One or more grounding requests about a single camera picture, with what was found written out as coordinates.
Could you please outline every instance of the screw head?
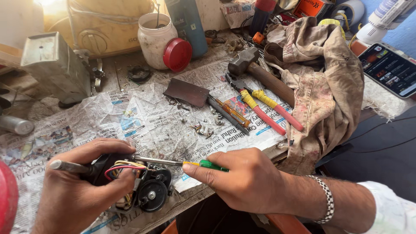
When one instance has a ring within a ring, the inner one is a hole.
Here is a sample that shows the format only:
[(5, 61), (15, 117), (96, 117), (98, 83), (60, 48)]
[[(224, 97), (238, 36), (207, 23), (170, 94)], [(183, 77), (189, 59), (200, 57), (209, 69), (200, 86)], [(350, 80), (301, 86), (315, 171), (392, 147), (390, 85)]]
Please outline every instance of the screw head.
[(147, 195), (147, 197), (148, 197), (150, 200), (153, 200), (153, 199), (155, 199), (155, 197), (156, 197), (156, 193), (155, 193), (154, 191), (150, 191), (150, 193)]

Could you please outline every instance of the blue bottle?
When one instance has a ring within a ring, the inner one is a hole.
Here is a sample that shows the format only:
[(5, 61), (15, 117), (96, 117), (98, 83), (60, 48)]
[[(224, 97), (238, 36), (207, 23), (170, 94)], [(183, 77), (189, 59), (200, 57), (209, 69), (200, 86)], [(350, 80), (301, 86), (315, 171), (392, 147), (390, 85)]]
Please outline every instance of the blue bottle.
[(165, 0), (165, 3), (178, 36), (189, 41), (192, 46), (192, 58), (208, 52), (195, 0)]

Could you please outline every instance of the red lid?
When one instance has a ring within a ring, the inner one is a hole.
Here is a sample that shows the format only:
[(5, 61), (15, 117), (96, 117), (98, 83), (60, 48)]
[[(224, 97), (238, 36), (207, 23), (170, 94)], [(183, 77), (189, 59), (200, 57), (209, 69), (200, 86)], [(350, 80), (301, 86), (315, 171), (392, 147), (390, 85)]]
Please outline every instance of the red lid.
[(10, 233), (17, 211), (19, 192), (15, 175), (0, 161), (0, 234)]
[(276, 2), (274, 0), (256, 0), (254, 6), (262, 11), (270, 12), (275, 9)]
[(180, 72), (189, 64), (192, 46), (189, 42), (174, 38), (168, 42), (163, 52), (163, 62), (174, 72)]

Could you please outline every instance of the hammer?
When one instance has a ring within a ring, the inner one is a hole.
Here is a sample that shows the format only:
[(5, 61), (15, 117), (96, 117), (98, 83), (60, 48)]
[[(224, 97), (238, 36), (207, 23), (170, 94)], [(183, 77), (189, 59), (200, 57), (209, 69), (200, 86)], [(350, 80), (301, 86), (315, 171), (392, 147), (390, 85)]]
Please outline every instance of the hammer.
[(295, 94), (293, 90), (270, 72), (255, 63), (259, 56), (260, 51), (255, 47), (243, 50), (228, 64), (228, 70), (231, 74), (236, 76), (240, 76), (247, 71), (273, 93), (287, 102), (287, 104), (294, 107)]

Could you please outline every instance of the white sleeve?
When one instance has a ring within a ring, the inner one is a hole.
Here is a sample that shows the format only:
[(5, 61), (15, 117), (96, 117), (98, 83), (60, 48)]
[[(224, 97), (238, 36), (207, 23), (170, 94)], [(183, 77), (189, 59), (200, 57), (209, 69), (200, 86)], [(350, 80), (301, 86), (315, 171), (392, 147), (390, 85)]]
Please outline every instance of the white sleeve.
[(358, 184), (370, 190), (376, 202), (376, 218), (365, 234), (416, 233), (415, 203), (396, 196), (386, 185), (372, 181)]

